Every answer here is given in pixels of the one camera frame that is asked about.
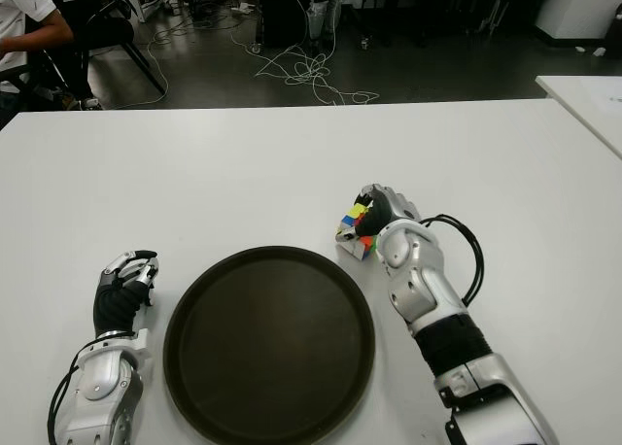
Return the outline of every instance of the white desk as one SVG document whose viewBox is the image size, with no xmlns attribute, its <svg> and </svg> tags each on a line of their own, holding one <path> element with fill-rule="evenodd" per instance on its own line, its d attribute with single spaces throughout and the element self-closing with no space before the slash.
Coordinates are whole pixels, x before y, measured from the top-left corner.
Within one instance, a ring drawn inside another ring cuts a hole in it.
<svg viewBox="0 0 622 445">
<path fill-rule="evenodd" d="M 324 443 L 442 443 L 448 412 L 383 272 L 332 241 L 359 188 L 380 182 L 476 233 L 486 276 L 472 316 L 561 442 L 616 443 L 622 162 L 586 134 L 554 100 L 19 115 L 0 132 L 2 442 L 46 442 L 53 389 L 93 335 L 99 272 L 146 248 L 161 262 L 156 363 L 134 443 L 205 443 L 163 384 L 168 318 L 212 264 L 281 244 L 339 262 L 376 327 L 370 388 Z M 462 291 L 470 248 L 434 230 Z"/>
<path fill-rule="evenodd" d="M 622 159 L 622 77 L 538 76 L 536 82 Z"/>
</svg>

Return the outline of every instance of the round tray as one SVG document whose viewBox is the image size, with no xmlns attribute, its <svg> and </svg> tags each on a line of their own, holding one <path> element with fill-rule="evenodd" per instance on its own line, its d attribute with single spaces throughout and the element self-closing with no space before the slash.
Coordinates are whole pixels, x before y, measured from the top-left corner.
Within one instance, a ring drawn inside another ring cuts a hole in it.
<svg viewBox="0 0 622 445">
<path fill-rule="evenodd" d="M 298 248 L 236 254 L 180 300 L 164 375 L 182 415 L 221 444 L 308 444 L 358 404 L 373 322 L 354 281 Z"/>
</svg>

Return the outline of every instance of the robotic arm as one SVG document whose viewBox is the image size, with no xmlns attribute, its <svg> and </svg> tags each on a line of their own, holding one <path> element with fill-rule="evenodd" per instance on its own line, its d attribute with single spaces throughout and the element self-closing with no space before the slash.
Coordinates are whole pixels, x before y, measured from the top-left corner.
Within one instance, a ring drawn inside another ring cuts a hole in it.
<svg viewBox="0 0 622 445">
<path fill-rule="evenodd" d="M 378 235 L 377 255 L 391 278 L 389 295 L 435 377 L 451 419 L 452 445 L 558 445 L 559 441 L 503 357 L 493 351 L 443 273 L 435 236 L 415 206 L 391 188 L 363 188 L 372 204 L 337 241 Z"/>
<path fill-rule="evenodd" d="M 101 273 L 93 322 L 96 339 L 76 355 L 58 386 L 48 418 L 51 445 L 129 444 L 131 422 L 143 391 L 141 372 L 150 357 L 149 331 L 132 331 L 141 304 L 151 305 L 158 262 L 152 251 L 127 252 Z M 82 376 L 70 394 L 66 426 L 55 440 L 55 418 L 71 374 Z"/>
</svg>

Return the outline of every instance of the tangled cable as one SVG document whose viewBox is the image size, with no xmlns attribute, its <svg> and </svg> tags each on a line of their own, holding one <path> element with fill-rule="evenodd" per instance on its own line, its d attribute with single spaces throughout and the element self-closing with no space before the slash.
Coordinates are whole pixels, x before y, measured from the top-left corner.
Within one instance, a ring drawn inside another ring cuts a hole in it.
<svg viewBox="0 0 622 445">
<path fill-rule="evenodd" d="M 292 45 L 290 47 L 287 47 L 284 51 L 281 51 L 279 54 L 277 54 L 273 58 L 268 58 L 266 56 L 262 56 L 260 54 L 255 54 L 251 52 L 246 45 L 237 42 L 233 38 L 233 33 L 231 33 L 231 41 L 235 45 L 243 47 L 246 53 L 248 53 L 250 56 L 261 58 L 267 61 L 267 63 L 265 63 L 261 67 L 261 69 L 259 69 L 257 73 L 255 73 L 255 77 L 268 76 L 271 78 L 281 79 L 283 80 L 286 86 L 300 86 L 300 85 L 312 86 L 313 94 L 315 95 L 315 98 L 325 105 L 337 105 L 337 103 L 334 99 L 326 100 L 322 98 L 318 94 L 318 88 L 324 88 L 332 92 L 333 94 L 336 94 L 338 96 L 338 100 L 341 102 L 341 105 L 346 105 L 347 97 L 349 97 L 350 101 L 356 105 L 366 105 L 372 100 L 379 98 L 380 94 L 375 93 L 375 92 L 368 92 L 364 90 L 357 90 L 355 92 L 343 92 L 335 88 L 334 86 L 331 86 L 327 82 L 327 77 L 330 76 L 330 69 L 326 66 L 326 64 L 332 58 L 335 47 L 336 47 L 336 33 L 334 32 L 334 29 L 336 28 L 335 24 L 336 24 L 337 13 L 333 13 L 332 15 L 333 32 L 332 32 L 332 50 L 330 51 L 330 54 L 326 56 L 325 53 L 320 53 L 317 56 L 312 58 L 310 56 L 307 56 L 307 54 L 304 52 L 304 49 L 301 46 L 301 44 L 306 40 L 308 32 L 309 32 L 309 24 L 306 18 L 306 11 L 304 7 L 302 6 L 302 3 L 300 3 L 300 0 L 295 0 L 295 1 L 298 3 L 298 6 L 302 10 L 302 12 L 305 14 L 304 37 L 302 38 L 301 42 L 299 42 L 298 44 Z M 297 61 L 296 63 L 294 63 L 294 70 L 292 73 L 289 72 L 282 64 L 277 62 L 279 58 L 282 58 L 287 55 L 302 58 L 301 61 Z M 269 72 L 268 68 L 270 68 L 271 66 L 275 66 L 276 68 L 278 68 L 281 74 L 274 74 L 274 73 Z"/>
</svg>

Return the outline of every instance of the robotic hand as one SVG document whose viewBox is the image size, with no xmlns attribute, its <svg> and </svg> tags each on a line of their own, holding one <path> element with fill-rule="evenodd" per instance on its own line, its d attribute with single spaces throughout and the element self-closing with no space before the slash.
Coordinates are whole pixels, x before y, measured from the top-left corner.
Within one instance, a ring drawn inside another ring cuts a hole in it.
<svg viewBox="0 0 622 445">
<path fill-rule="evenodd" d="M 152 305 L 156 256 L 152 251 L 127 252 L 102 271 L 93 304 L 96 339 L 76 355 L 54 394 L 48 417 L 52 445 L 129 444 L 132 417 L 143 391 L 140 373 L 150 357 L 149 331 L 141 328 L 134 333 L 132 326 L 141 304 Z M 71 375 L 79 369 L 82 377 L 56 442 L 56 414 Z"/>
<path fill-rule="evenodd" d="M 378 235 L 389 295 L 434 374 L 452 445 L 557 445 L 559 441 L 503 357 L 493 353 L 443 273 L 443 254 L 415 206 L 391 188 L 363 188 L 371 204 L 336 240 Z"/>
</svg>

